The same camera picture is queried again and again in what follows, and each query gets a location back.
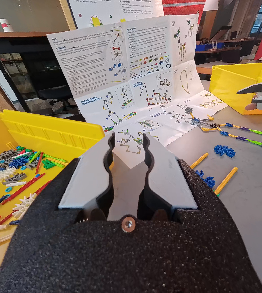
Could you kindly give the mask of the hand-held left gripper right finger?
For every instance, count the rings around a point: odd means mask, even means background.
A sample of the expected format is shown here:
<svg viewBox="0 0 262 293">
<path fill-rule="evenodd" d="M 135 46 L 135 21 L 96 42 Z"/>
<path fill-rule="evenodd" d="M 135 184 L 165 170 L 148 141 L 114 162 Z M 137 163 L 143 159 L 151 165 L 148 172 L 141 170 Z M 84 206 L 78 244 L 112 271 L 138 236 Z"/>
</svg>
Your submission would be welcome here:
<svg viewBox="0 0 262 293">
<path fill-rule="evenodd" d="M 144 185 L 146 205 L 151 210 L 198 209 L 179 159 L 148 133 L 144 133 L 143 147 L 148 167 Z"/>
</svg>

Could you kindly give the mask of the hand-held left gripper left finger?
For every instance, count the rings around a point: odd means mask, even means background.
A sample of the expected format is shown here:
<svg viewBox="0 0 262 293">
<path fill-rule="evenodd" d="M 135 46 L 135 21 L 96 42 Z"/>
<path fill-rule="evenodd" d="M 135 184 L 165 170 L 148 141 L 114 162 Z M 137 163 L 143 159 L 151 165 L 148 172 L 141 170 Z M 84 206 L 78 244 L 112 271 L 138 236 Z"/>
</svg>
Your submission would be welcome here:
<svg viewBox="0 0 262 293">
<path fill-rule="evenodd" d="M 115 133 L 109 132 L 78 158 L 59 209 L 110 209 L 114 200 L 110 170 L 114 147 Z"/>
</svg>

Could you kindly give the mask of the long yellow toy rod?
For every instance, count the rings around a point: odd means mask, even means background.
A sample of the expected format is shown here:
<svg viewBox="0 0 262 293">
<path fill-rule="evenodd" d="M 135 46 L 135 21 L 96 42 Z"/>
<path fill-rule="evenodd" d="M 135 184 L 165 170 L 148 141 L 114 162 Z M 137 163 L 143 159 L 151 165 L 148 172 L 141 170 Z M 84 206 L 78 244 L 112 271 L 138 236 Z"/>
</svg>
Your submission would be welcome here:
<svg viewBox="0 0 262 293">
<path fill-rule="evenodd" d="M 214 190 L 215 194 L 218 194 L 222 191 L 222 189 L 227 185 L 227 183 L 231 180 L 233 175 L 238 171 L 238 167 L 234 167 L 228 175 L 224 178 L 224 180 L 220 183 L 220 185 Z"/>
<path fill-rule="evenodd" d="M 193 164 L 190 165 L 191 169 L 194 169 L 196 166 L 199 165 L 199 163 L 201 163 L 207 156 L 209 155 L 209 153 L 205 153 L 203 154 L 199 159 L 197 159 Z"/>
</svg>

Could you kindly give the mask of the blue snowflake toy connector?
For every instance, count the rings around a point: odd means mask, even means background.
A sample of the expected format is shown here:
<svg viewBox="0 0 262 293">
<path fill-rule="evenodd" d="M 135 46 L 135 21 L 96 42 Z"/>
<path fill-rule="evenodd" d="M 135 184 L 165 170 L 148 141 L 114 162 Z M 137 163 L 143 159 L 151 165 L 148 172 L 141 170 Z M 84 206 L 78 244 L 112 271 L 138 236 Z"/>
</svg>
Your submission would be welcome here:
<svg viewBox="0 0 262 293">
<path fill-rule="evenodd" d="M 204 181 L 210 188 L 215 186 L 215 180 L 213 176 L 207 176 L 204 178 L 204 172 L 202 170 L 196 170 L 195 173 Z"/>
<path fill-rule="evenodd" d="M 216 154 L 220 156 L 223 156 L 224 154 L 226 154 L 230 158 L 233 158 L 236 154 L 234 149 L 226 145 L 216 145 L 213 150 Z"/>
</svg>

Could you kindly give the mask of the yellow plastic bin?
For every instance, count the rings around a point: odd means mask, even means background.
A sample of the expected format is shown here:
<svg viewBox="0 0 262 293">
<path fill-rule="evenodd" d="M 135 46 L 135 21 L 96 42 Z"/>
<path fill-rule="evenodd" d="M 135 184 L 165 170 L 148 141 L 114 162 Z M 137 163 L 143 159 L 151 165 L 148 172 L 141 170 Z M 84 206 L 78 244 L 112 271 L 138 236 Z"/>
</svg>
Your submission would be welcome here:
<svg viewBox="0 0 262 293">
<path fill-rule="evenodd" d="M 237 91 L 262 82 L 262 63 L 213 66 L 209 91 L 242 115 L 262 115 L 262 110 L 247 111 L 253 93 L 237 94 Z"/>
<path fill-rule="evenodd" d="M 21 146 L 70 163 L 104 137 L 100 126 L 25 112 L 0 112 L 0 154 Z M 107 248 L 117 222 L 75 223 L 80 210 L 58 209 L 75 166 L 49 170 L 13 200 L 0 203 L 0 221 L 50 181 L 24 214 L 19 226 L 0 230 L 0 292 L 98 292 L 93 286 L 112 252 Z"/>
</svg>

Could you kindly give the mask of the white instruction sheet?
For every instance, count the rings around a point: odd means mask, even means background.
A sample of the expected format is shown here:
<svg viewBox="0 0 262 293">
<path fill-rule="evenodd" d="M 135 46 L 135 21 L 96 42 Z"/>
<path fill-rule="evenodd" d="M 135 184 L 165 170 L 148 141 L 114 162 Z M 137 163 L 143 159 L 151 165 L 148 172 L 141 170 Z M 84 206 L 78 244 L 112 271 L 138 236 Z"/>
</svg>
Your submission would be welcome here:
<svg viewBox="0 0 262 293">
<path fill-rule="evenodd" d="M 81 114 L 115 133 L 129 168 L 144 160 L 145 132 L 167 146 L 227 106 L 197 73 L 197 22 L 160 16 L 48 35 Z"/>
</svg>

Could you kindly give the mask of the grey desk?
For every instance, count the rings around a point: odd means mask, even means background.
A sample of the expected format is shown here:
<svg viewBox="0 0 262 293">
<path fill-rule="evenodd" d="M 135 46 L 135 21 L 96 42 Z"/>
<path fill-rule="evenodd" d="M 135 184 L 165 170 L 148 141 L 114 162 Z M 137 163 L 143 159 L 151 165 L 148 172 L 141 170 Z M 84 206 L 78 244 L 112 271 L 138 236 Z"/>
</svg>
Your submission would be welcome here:
<svg viewBox="0 0 262 293">
<path fill-rule="evenodd" d="M 262 131 L 262 115 L 241 115 L 229 106 L 214 115 L 214 123 L 234 123 Z M 216 145 L 227 145 L 235 150 L 236 155 L 233 158 L 226 154 L 219 156 L 213 151 Z M 184 159 L 189 166 L 208 153 L 194 170 L 203 170 L 204 178 L 213 176 L 215 188 L 233 167 L 238 168 L 219 198 L 234 219 L 262 281 L 262 148 L 223 136 L 218 131 L 202 132 L 195 127 L 169 144 L 167 149 Z M 139 194 L 144 187 L 147 170 L 144 162 L 130 169 L 114 154 L 114 202 L 108 220 L 117 220 L 125 214 L 137 215 Z"/>
</svg>

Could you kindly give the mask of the background wooden tables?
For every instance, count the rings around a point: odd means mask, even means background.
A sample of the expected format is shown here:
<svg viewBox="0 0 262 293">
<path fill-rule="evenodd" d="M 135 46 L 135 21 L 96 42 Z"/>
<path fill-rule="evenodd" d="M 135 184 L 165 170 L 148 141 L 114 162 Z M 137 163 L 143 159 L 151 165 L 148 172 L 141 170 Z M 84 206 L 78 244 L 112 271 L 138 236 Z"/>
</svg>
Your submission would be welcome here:
<svg viewBox="0 0 262 293">
<path fill-rule="evenodd" d="M 254 62 L 255 53 L 261 38 L 245 38 L 221 41 L 220 49 L 209 49 L 195 52 L 195 63 L 198 74 L 212 74 L 213 66 L 243 64 Z"/>
</svg>

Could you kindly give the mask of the colourful toy rod figure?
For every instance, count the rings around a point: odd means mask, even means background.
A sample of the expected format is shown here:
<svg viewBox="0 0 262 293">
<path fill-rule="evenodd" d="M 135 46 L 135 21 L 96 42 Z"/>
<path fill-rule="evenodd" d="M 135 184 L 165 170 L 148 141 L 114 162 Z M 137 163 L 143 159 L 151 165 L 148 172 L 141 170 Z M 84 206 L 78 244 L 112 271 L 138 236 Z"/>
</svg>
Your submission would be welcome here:
<svg viewBox="0 0 262 293">
<path fill-rule="evenodd" d="M 262 131 L 254 130 L 254 129 L 247 128 L 247 127 L 237 126 L 232 123 L 224 123 L 224 124 L 212 123 L 212 121 L 214 121 L 214 118 L 208 114 L 207 114 L 206 119 L 199 119 L 193 115 L 193 108 L 192 107 L 186 107 L 185 114 L 188 114 L 191 116 L 191 121 L 194 124 L 196 124 L 202 130 L 202 132 L 218 131 L 220 133 L 220 135 L 222 135 L 222 136 L 231 137 L 231 138 L 239 140 L 239 141 L 248 142 L 248 143 L 251 143 L 254 145 L 258 145 L 262 148 L 261 141 L 251 140 L 249 138 L 242 137 L 239 135 L 233 135 L 233 134 L 229 133 L 228 131 L 223 130 L 222 127 L 239 129 L 241 131 L 258 134 L 261 137 L 262 137 Z"/>
</svg>

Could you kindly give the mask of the pile of toy pieces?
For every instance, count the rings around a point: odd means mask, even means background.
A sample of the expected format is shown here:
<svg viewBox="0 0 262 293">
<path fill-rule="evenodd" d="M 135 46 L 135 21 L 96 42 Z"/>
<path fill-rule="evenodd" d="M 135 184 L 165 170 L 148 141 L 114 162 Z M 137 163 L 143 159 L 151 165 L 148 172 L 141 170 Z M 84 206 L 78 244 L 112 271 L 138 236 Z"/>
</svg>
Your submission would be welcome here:
<svg viewBox="0 0 262 293">
<path fill-rule="evenodd" d="M 0 154 L 0 265 L 26 212 L 67 165 L 65 159 L 22 146 Z"/>
</svg>

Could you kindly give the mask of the black office chair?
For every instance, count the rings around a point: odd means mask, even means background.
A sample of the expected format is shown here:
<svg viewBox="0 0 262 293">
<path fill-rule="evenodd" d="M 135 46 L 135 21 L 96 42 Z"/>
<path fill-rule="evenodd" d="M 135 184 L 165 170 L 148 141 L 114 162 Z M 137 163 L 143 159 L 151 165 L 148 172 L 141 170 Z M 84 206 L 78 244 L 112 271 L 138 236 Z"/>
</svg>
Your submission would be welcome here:
<svg viewBox="0 0 262 293">
<path fill-rule="evenodd" d="M 62 102 L 62 107 L 54 111 L 54 115 L 68 112 L 78 114 L 77 105 L 69 103 L 73 95 L 60 68 L 37 71 L 31 74 L 31 79 L 39 99 L 49 100 L 50 106 L 54 106 L 57 102 Z"/>
</svg>

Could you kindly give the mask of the white lampshade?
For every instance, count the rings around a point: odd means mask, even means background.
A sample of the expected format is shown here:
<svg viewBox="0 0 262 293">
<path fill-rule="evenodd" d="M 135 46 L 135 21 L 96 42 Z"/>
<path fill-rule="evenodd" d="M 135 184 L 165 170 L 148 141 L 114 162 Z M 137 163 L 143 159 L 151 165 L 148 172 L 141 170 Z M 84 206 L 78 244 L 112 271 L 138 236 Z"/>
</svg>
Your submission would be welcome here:
<svg viewBox="0 0 262 293">
<path fill-rule="evenodd" d="M 203 11 L 217 11 L 219 0 L 206 0 Z"/>
</svg>

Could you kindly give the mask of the white printed notice board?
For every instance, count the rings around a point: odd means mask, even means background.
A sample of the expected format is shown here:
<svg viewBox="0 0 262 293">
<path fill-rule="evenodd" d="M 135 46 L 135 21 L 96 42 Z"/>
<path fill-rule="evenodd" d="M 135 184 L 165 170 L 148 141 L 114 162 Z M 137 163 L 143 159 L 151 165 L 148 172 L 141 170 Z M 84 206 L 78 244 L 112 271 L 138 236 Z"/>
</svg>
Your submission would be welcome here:
<svg viewBox="0 0 262 293">
<path fill-rule="evenodd" d="M 161 0 L 60 0 L 70 30 L 163 16 Z"/>
</svg>

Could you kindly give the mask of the white paper cup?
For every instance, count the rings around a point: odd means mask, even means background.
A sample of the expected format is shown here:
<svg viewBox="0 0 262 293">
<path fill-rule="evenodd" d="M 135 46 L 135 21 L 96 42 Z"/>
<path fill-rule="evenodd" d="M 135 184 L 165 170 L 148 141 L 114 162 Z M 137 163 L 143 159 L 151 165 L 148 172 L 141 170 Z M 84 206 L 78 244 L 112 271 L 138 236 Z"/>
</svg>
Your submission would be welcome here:
<svg viewBox="0 0 262 293">
<path fill-rule="evenodd" d="M 0 23 L 4 32 L 14 32 L 13 27 L 11 26 L 11 24 L 9 23 L 7 19 L 1 18 Z"/>
</svg>

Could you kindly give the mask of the red patterned wall hanging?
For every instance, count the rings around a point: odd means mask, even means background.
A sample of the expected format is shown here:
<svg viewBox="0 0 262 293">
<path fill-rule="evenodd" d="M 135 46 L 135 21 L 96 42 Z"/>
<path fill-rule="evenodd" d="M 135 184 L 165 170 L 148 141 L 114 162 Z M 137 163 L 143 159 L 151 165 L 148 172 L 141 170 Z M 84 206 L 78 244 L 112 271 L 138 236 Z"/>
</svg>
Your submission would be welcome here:
<svg viewBox="0 0 262 293">
<path fill-rule="evenodd" d="M 162 0 L 164 15 L 189 15 L 198 13 L 202 16 L 205 0 Z"/>
</svg>

